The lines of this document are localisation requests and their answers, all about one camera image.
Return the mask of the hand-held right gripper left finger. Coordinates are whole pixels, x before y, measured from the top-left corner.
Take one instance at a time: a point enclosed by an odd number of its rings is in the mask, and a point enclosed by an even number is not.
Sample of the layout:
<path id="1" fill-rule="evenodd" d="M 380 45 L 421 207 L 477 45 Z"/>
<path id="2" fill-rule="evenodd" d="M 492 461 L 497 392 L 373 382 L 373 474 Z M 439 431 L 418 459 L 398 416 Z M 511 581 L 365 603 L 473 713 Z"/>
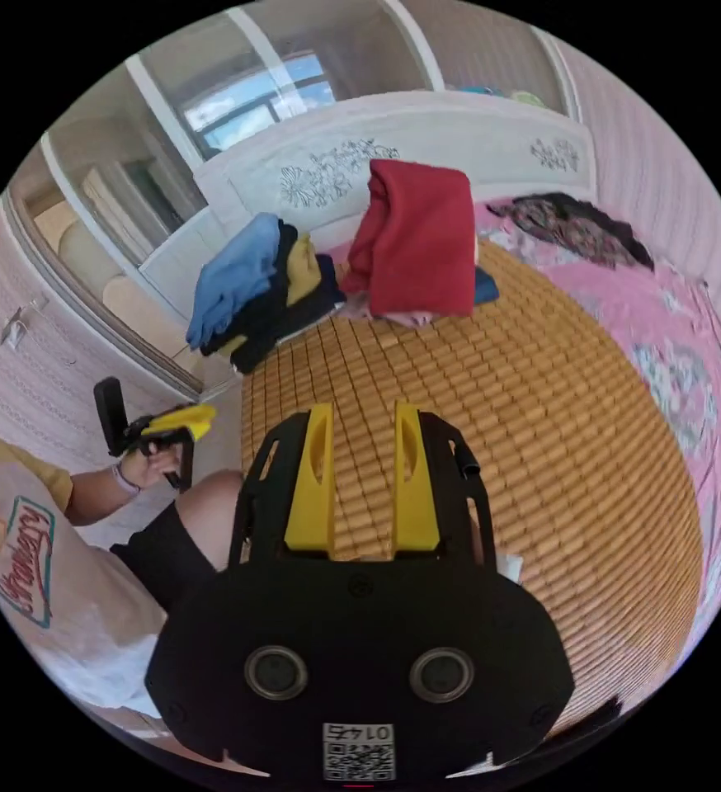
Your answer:
<path id="1" fill-rule="evenodd" d="M 333 407 L 317 403 L 309 411 L 284 534 L 290 552 L 332 552 L 336 486 Z"/>

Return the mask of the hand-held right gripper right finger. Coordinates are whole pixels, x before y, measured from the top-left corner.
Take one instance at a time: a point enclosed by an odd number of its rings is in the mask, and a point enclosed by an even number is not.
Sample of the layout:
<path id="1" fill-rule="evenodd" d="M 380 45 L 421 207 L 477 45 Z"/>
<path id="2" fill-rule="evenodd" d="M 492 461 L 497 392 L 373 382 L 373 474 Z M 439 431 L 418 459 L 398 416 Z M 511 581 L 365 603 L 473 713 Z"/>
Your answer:
<path id="1" fill-rule="evenodd" d="M 394 411 L 393 551 L 434 552 L 441 541 L 420 413 Z"/>

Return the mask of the person's left hand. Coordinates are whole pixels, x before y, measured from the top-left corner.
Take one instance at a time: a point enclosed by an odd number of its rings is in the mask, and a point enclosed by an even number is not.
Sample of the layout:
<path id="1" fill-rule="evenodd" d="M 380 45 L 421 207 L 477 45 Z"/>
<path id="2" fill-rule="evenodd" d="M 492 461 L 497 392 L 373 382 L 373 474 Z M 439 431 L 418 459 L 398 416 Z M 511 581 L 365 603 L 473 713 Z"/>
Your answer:
<path id="1" fill-rule="evenodd" d="M 179 452 L 176 447 L 158 448 L 152 444 L 148 452 L 132 450 L 116 466 L 116 476 L 131 493 L 139 493 L 164 481 L 168 474 L 179 470 Z"/>

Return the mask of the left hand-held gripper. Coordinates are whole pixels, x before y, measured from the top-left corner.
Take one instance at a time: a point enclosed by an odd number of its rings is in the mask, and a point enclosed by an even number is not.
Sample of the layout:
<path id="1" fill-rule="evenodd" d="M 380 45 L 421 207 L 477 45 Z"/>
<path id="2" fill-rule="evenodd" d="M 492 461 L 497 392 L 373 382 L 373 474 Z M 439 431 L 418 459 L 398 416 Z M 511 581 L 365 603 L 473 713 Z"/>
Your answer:
<path id="1" fill-rule="evenodd" d="M 209 404 L 193 404 L 127 423 L 122 429 L 122 488 L 139 493 L 165 479 L 185 492 L 191 486 L 195 441 L 210 432 L 216 415 Z"/>

